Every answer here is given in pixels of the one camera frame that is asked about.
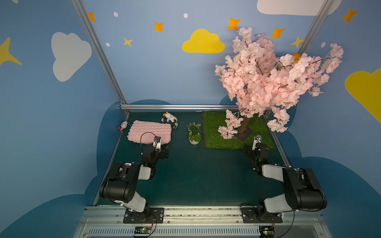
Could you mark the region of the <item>pink knitted bag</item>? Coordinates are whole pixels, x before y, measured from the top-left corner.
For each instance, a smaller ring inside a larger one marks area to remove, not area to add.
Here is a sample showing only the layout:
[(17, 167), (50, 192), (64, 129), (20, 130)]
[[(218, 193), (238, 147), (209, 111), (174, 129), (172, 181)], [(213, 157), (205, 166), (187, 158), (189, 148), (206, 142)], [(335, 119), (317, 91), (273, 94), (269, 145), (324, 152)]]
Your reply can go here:
[(127, 138), (135, 143), (152, 144), (156, 136), (161, 138), (162, 144), (168, 144), (171, 141), (171, 132), (170, 124), (136, 120), (130, 128)]

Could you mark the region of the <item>penguin plush keychain decoration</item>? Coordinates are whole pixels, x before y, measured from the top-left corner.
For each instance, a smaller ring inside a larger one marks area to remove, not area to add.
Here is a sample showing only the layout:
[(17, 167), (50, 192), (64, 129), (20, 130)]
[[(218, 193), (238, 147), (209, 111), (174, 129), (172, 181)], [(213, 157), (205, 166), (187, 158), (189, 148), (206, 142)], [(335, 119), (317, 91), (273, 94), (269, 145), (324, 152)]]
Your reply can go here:
[(172, 129), (178, 128), (178, 119), (169, 112), (163, 114), (161, 121), (165, 124), (170, 124)]

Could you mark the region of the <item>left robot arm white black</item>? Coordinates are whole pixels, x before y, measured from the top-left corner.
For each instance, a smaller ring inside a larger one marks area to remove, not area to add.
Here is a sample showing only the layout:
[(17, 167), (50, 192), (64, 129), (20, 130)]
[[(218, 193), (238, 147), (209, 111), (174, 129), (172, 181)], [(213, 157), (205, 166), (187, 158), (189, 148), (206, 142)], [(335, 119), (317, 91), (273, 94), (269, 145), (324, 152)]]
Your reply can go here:
[(138, 181), (153, 179), (158, 161), (168, 158), (169, 147), (161, 148), (155, 142), (145, 146), (141, 155), (142, 160), (139, 163), (112, 164), (99, 189), (101, 198), (117, 203), (131, 212), (147, 213), (147, 200), (137, 192)]

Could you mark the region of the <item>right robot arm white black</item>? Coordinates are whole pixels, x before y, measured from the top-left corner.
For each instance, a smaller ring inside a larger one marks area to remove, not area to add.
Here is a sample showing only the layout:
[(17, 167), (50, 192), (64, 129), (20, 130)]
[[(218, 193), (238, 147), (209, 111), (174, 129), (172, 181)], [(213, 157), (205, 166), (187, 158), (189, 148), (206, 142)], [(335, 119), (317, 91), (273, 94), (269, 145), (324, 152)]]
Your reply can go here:
[(303, 210), (317, 212), (327, 207), (327, 198), (312, 169), (294, 168), (268, 163), (268, 146), (256, 143), (244, 146), (244, 154), (252, 159), (253, 170), (262, 177), (283, 184), (284, 193), (259, 202), (259, 214), (280, 214)]

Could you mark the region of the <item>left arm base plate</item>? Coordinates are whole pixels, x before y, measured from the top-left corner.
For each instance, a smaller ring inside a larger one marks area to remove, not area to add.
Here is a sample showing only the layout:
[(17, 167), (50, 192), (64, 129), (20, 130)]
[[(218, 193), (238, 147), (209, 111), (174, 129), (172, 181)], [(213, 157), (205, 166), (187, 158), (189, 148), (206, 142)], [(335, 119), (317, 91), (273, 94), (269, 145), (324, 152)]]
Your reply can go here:
[(164, 219), (164, 208), (148, 207), (143, 212), (138, 213), (126, 210), (124, 224), (162, 224)]

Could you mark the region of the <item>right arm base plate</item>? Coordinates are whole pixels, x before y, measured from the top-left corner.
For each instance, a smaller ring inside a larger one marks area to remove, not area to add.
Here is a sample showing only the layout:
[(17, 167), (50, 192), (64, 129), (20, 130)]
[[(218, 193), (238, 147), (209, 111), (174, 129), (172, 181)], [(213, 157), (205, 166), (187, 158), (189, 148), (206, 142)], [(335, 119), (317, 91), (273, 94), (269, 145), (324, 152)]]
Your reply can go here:
[(241, 207), (241, 214), (244, 223), (282, 223), (280, 213), (268, 213), (267, 211), (258, 211), (256, 207)]

